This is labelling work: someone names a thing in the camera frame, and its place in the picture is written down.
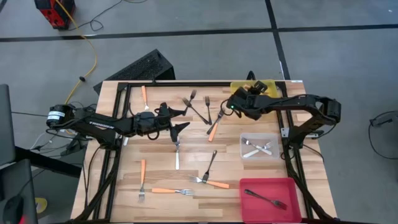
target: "wooden tabletop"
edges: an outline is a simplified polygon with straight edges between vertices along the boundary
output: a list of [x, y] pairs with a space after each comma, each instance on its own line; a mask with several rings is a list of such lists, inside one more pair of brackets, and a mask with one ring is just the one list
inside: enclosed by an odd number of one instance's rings
[[[117, 82], [103, 83], [97, 113], [112, 115], [117, 84]], [[286, 85], [289, 96], [305, 93], [302, 82], [287, 81]], [[189, 98], [193, 89], [197, 90], [197, 95], [192, 105], [206, 118], [205, 96], [210, 97], [210, 113], [213, 121], [220, 110], [220, 103], [231, 94], [227, 86], [147, 87], [149, 108], [153, 111], [162, 102], [166, 102], [175, 110], [184, 110], [185, 105], [181, 99]], [[124, 97], [122, 96], [121, 99], [122, 107]], [[133, 113], [144, 111], [140, 87], [132, 89], [130, 101]], [[293, 111], [292, 114], [295, 124], [298, 125], [310, 117], [304, 111]], [[127, 146], [123, 146], [111, 216], [112, 222], [241, 222], [238, 190], [240, 179], [287, 177], [285, 162], [282, 159], [267, 162], [244, 161], [239, 153], [241, 133], [275, 133], [280, 136], [275, 112], [264, 114], [258, 121], [246, 118], [244, 115], [241, 119], [236, 115], [223, 116], [213, 142], [208, 142], [206, 134], [210, 126], [205, 125], [192, 110], [188, 110], [186, 116], [172, 119], [173, 124], [187, 121], [191, 124], [180, 133], [180, 170], [175, 170], [175, 145], [172, 144], [168, 131], [162, 131], [158, 140], [155, 141], [149, 140], [146, 136], [134, 136]], [[320, 150], [316, 140], [306, 139], [305, 144]], [[88, 145], [85, 157], [86, 172], [88, 172], [88, 163], [98, 146], [96, 141]], [[279, 147], [282, 152], [280, 137]], [[211, 167], [209, 180], [227, 183], [230, 185], [229, 189], [188, 181], [189, 175], [203, 176], [215, 149], [218, 153]], [[325, 211], [335, 217], [335, 207], [322, 159], [305, 148], [301, 149], [301, 155], [309, 191]], [[97, 191], [103, 158], [104, 151], [100, 150], [94, 158], [90, 171], [89, 199]], [[147, 164], [144, 203], [138, 203], [141, 159], [145, 159]], [[193, 189], [195, 196], [156, 194], [151, 192], [152, 188]], [[297, 194], [302, 216], [306, 217], [299, 189], [297, 189]], [[106, 192], [102, 200], [100, 218], [104, 217], [107, 197]], [[84, 198], [83, 175], [81, 175], [71, 218], [75, 218], [83, 210]]]

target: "robotic arm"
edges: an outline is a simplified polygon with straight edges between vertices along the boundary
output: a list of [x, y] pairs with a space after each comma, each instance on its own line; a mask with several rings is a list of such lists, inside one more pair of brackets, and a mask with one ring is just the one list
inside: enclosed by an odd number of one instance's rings
[[315, 95], [297, 95], [288, 98], [271, 98], [259, 95], [267, 90], [267, 86], [258, 81], [253, 87], [238, 88], [227, 100], [226, 107], [234, 110], [240, 117], [244, 113], [248, 118], [258, 120], [261, 114], [274, 110], [304, 110], [312, 117], [301, 126], [289, 129], [289, 144], [302, 148], [306, 135], [326, 125], [340, 122], [341, 104], [336, 100]]
[[[141, 112], [131, 118], [112, 118], [95, 113], [92, 108], [75, 108], [72, 105], [55, 105], [50, 108], [47, 118], [47, 126], [53, 130], [72, 129], [84, 136], [91, 136], [107, 149], [117, 149], [116, 134], [125, 137], [135, 135], [148, 135], [148, 138], [155, 140], [159, 132], [170, 130], [170, 137], [173, 142], [177, 141], [178, 134], [190, 123], [176, 124], [172, 126], [171, 118], [179, 116], [184, 111], [173, 110], [167, 107], [166, 103], [160, 104], [155, 109], [158, 114], [152, 112]], [[157, 133], [154, 138], [149, 134]]]

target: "red plastic tray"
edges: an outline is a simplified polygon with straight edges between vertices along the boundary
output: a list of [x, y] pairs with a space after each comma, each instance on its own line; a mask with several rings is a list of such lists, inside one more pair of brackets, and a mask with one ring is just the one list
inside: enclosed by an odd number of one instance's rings
[[[251, 190], [271, 200], [280, 200], [287, 210], [245, 194]], [[241, 179], [239, 182], [242, 219], [245, 223], [300, 223], [301, 213], [295, 182], [291, 178]]]

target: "orange handle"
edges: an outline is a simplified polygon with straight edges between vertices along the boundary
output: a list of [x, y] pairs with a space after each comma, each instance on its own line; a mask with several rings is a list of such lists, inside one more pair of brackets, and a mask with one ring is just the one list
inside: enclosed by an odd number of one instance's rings
[[211, 130], [211, 133], [209, 136], [209, 140], [208, 140], [209, 142], [213, 141], [214, 135], [216, 134], [216, 131], [217, 131], [217, 126], [218, 126], [218, 123], [215, 123], [213, 130]]
[[216, 186], [216, 187], [229, 189], [229, 184], [223, 184], [223, 183], [209, 181], [209, 180], [206, 181], [206, 184], [210, 184], [210, 185], [213, 185], [213, 186]]
[[141, 90], [142, 90], [142, 97], [144, 97], [144, 102], [147, 103], [147, 89], [145, 88], [145, 86], [141, 86]]
[[141, 159], [141, 184], [144, 183], [144, 177], [145, 177], [145, 159]]
[[170, 189], [152, 189], [153, 193], [175, 193], [175, 190]]

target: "clear plastic container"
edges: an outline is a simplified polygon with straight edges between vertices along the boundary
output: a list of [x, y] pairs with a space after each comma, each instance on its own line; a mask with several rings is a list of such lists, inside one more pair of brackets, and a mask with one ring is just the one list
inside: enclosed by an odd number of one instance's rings
[[242, 159], [268, 160], [280, 157], [277, 134], [242, 133], [239, 142]]

